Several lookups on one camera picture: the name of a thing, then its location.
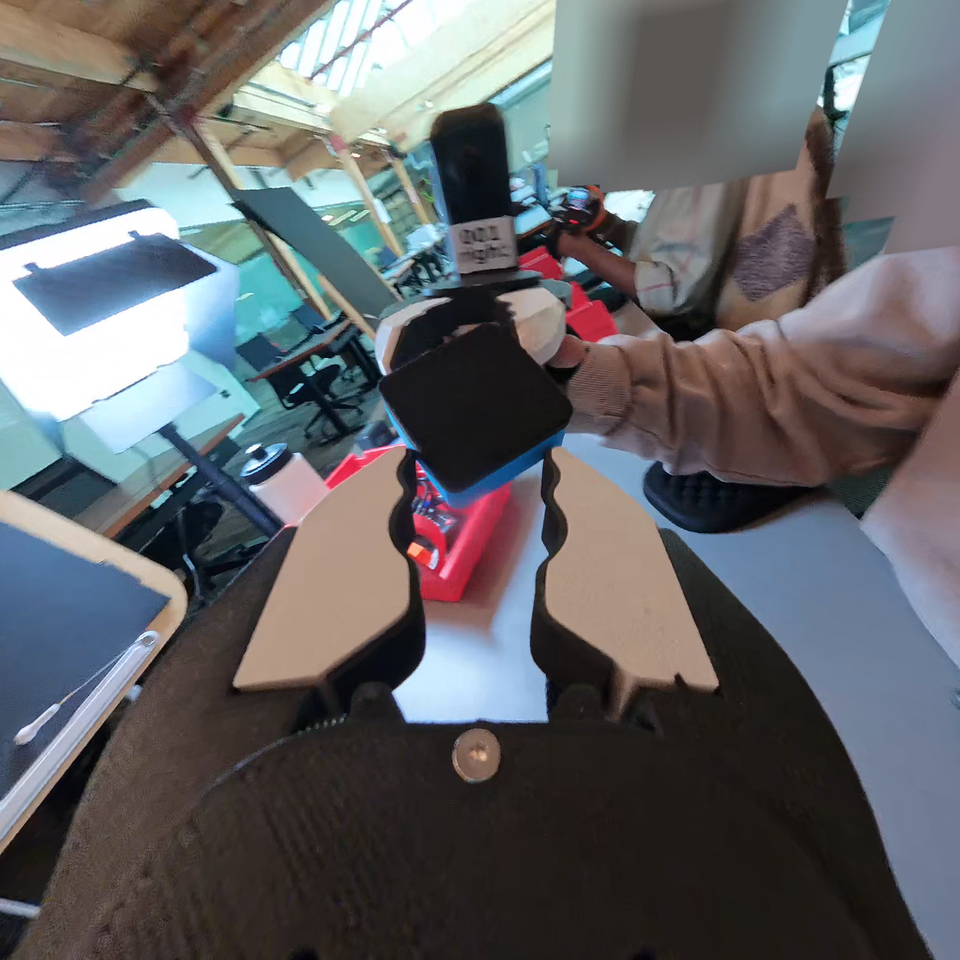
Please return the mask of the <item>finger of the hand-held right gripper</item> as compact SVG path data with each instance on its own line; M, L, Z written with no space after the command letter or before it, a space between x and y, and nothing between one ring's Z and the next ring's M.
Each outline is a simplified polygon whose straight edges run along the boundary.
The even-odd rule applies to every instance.
M544 287L528 287L498 294L497 301L510 313L517 341L540 366L546 366L567 336L567 309L557 295Z
M448 295L419 295L383 311L375 331L375 359L383 376L405 363L403 358L396 358L398 353L403 353L404 335L415 327L413 342L416 345L418 338L423 339L420 327L428 312L449 302Z

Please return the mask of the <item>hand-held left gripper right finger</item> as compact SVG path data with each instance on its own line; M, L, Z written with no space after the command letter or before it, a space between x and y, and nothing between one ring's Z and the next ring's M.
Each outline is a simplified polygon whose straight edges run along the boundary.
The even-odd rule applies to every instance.
M719 679L656 522L620 486L558 447L543 461L531 654L557 693L638 694Z

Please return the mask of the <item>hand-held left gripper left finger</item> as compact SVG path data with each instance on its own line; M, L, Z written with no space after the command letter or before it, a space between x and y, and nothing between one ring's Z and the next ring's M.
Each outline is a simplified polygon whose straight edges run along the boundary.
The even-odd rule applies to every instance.
M416 460L388 448L296 527L234 675L234 690L401 685L426 649L420 578L407 549Z

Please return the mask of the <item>blue block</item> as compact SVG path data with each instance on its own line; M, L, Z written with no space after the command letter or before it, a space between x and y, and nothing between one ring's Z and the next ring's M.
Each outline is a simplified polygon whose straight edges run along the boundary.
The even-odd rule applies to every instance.
M385 375L380 394L426 477L458 509L541 462L572 417L559 385L493 322Z

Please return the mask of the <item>wooden top desk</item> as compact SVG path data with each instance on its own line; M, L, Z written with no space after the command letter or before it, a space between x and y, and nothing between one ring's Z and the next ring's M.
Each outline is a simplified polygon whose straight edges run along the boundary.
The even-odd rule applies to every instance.
M112 540L196 471L169 443L156 455L149 455L139 445L127 455L139 459L136 469L75 518L80 526Z
M303 364L307 358L316 357L318 363L328 360L342 362L347 367L346 382L341 390L347 394L357 393L357 401L362 406L362 399L378 387L381 375L375 368L375 361L362 342L361 332L345 320L335 320L330 324L311 328L309 335L302 341L288 349L281 349L270 342L263 334L258 334L249 341L238 345L237 353L250 367L253 374L247 378L249 385L264 383L258 375L276 365L289 363Z

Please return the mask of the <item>black office chair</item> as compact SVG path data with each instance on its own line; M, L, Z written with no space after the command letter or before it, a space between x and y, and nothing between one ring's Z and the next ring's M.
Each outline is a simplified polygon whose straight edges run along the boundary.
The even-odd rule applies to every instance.
M270 386L284 410L316 409L301 430L307 441L323 446L358 433L362 426L359 394L340 389L347 375L348 368L340 361L319 363L316 357L310 357L302 364L269 367L258 374L258 379Z
M184 584L189 599L197 594L196 552L210 539L222 520L224 506L216 499L189 500L160 507L148 507L126 525L115 540L121 546L171 570Z

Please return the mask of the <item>white bottle black cap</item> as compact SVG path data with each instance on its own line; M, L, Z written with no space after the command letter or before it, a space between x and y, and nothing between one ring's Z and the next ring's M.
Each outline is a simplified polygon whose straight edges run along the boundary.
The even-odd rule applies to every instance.
M246 450L241 479L285 526L300 526L330 495L330 487L300 453L283 442Z

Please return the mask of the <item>black calculator coloured keys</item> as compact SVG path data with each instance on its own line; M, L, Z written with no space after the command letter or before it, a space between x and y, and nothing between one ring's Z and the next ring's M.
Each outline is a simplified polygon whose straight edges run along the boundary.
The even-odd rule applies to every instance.
M417 481L412 510L415 517L432 523L443 533L456 527L460 520L438 489L426 479Z

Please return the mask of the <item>dark rounded pad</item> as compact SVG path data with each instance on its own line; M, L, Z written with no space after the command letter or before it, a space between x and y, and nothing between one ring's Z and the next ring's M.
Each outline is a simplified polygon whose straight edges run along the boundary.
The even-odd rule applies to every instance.
M725 482L708 472L671 474L660 462L643 478L644 496L654 510L679 529L702 535L751 528L821 492L820 486Z

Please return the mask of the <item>black light stand pole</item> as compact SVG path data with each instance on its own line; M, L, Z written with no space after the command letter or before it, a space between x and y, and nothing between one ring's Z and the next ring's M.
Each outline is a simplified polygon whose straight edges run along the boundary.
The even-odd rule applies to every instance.
M230 503L262 534L272 538L282 531L284 523L271 509L211 461L206 454L201 453L179 433L173 423L161 426L157 433L201 474L218 498Z

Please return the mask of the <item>studio light panel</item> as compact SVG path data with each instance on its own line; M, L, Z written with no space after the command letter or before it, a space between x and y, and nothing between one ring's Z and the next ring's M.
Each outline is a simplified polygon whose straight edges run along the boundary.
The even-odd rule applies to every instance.
M72 422L125 452L219 392L240 281L146 200L6 234L2 386L59 452Z

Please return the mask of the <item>black board wooden frame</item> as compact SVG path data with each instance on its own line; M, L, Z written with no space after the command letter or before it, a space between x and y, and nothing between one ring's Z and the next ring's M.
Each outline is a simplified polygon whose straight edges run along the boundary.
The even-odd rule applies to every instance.
M57 727L19 755L14 737L144 631L167 643L188 601L172 571L7 490L1 534L2 801Z
M375 340L399 299L380 273L292 188L228 190L236 210L308 261L345 318Z

